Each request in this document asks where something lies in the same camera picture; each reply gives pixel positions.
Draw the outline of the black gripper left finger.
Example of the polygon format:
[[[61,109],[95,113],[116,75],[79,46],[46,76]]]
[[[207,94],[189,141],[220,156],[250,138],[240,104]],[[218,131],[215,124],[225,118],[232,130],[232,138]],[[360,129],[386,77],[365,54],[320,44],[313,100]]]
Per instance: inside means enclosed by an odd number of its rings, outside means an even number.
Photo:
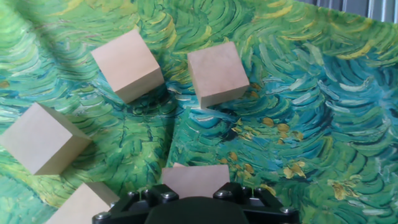
[[[173,202],[179,195],[165,184],[141,192],[128,192],[105,212],[92,217],[92,224],[142,224],[157,205]]]

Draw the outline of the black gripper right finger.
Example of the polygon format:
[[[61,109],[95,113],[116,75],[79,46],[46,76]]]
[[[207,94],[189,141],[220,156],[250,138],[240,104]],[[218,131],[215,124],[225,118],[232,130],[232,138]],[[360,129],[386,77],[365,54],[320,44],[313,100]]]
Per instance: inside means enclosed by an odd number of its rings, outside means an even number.
[[[299,211],[283,206],[277,197],[263,187],[252,189],[228,182],[213,194],[213,198],[238,205],[249,223],[299,224]]]

